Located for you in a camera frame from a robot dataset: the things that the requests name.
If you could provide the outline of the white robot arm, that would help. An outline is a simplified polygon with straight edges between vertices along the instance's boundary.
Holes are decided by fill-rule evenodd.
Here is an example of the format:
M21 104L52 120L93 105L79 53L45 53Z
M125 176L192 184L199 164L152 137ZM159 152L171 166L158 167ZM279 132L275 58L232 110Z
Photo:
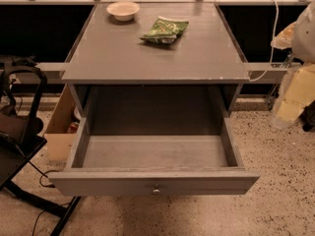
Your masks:
M273 108L273 125L284 128L293 124L315 100L315 1L271 41L271 46L290 47L292 56L303 62L295 72L284 76L280 97Z

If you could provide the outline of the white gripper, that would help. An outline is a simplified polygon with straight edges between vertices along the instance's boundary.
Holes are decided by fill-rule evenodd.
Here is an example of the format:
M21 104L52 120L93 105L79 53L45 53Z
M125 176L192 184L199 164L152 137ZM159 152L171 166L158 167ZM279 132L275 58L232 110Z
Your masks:
M285 27L271 41L276 49L292 46L296 22ZM280 96L273 107L272 125L278 129L291 126L304 109L315 100L315 64L306 64L297 70L290 70L280 87Z

